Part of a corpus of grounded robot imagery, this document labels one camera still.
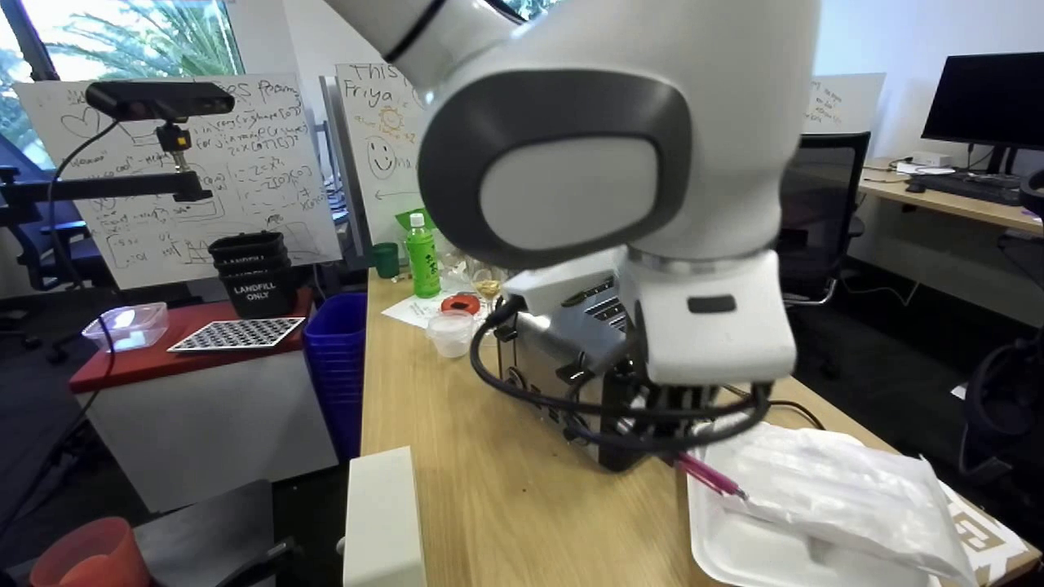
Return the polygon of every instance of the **stacked blue bins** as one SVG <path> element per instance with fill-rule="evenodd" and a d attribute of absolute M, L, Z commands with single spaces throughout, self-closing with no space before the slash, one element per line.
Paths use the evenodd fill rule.
<path fill-rule="evenodd" d="M 312 386 L 341 463 L 359 455 L 365 349 L 365 294 L 330 298 L 305 328 Z"/>

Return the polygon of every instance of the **plastic cup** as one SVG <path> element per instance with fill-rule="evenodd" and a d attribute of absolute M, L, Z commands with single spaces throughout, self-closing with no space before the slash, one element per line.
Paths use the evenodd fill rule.
<path fill-rule="evenodd" d="M 383 279 L 392 279 L 399 275 L 399 245 L 395 242 L 378 242 L 370 250 L 377 275 Z"/>
<path fill-rule="evenodd" d="M 462 310 L 438 312 L 428 321 L 428 338 L 438 354 L 456 358 L 468 353 L 475 331 L 475 316 Z"/>
<path fill-rule="evenodd" d="M 101 518 L 70 532 L 29 573 L 33 587 L 148 587 L 150 581 L 134 530 L 123 518 Z"/>

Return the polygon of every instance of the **red lid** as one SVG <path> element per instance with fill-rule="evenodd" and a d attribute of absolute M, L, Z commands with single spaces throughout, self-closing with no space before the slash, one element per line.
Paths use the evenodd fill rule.
<path fill-rule="evenodd" d="M 312 306 L 310 288 L 298 291 L 298 304 L 288 316 L 308 316 Z M 271 349 L 256 351 L 218 351 L 212 353 L 168 353 L 167 349 L 179 341 L 216 320 L 239 320 L 231 302 L 216 302 L 176 308 L 168 313 L 167 331 L 147 349 L 135 349 L 116 354 L 113 372 L 105 377 L 109 368 L 109 353 L 98 351 L 69 380 L 69 389 L 74 394 L 85 394 L 108 388 L 126 385 L 191 373 L 203 369 L 251 360 L 262 356 L 276 355 L 304 348 L 304 325 L 299 326 Z"/>

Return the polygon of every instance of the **keyboard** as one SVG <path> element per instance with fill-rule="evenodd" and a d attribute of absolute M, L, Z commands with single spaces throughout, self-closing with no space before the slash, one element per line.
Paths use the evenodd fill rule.
<path fill-rule="evenodd" d="M 964 173 L 953 173 L 949 175 L 917 175 L 911 178 L 909 183 L 1002 206 L 1022 206 L 1019 203 L 1019 190 L 1014 187 L 1004 187 L 1010 185 L 1007 182 L 996 182 L 1001 183 L 1001 185 L 991 185 L 981 180 L 973 181 L 971 177 Z"/>

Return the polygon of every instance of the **desk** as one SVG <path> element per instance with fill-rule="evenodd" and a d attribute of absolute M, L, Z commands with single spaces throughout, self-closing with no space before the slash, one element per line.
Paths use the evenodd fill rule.
<path fill-rule="evenodd" d="M 888 166 L 889 161 L 893 160 L 872 159 L 867 161 L 867 165 L 883 168 Z M 859 191 L 884 199 L 919 206 L 946 214 L 953 214 L 954 216 L 963 216 L 980 222 L 1023 230 L 1034 234 L 1040 234 L 1041 232 L 1041 222 L 1035 220 L 1033 216 L 1023 214 L 1022 212 L 1025 208 L 1021 206 L 1001 206 L 1000 204 L 972 199 L 971 197 L 935 190 L 926 190 L 924 193 L 911 193 L 906 191 L 905 182 L 884 184 L 868 181 L 898 182 L 907 177 L 887 171 L 863 169 L 862 181 L 859 182 Z"/>
<path fill-rule="evenodd" d="M 301 289 L 289 315 L 307 316 Z M 69 388 L 152 512 L 220 495 L 257 479 L 276 482 L 337 464 L 302 351 L 304 325 L 272 349 L 168 353 L 216 320 L 230 302 L 170 310 L 167 332 L 147 349 L 96 353 Z"/>
<path fill-rule="evenodd" d="M 683 474 L 656 459 L 623 474 L 598 470 L 481 383 L 467 358 L 438 357 L 423 330 L 381 314 L 410 288 L 370 273 L 361 452 L 412 447 L 429 587 L 717 585 L 692 560 Z M 495 368 L 495 347 L 484 351 Z M 892 450 L 794 379 L 774 398 Z M 808 425 L 788 409 L 768 420 Z M 1039 558 L 1030 547 L 1005 576 Z"/>

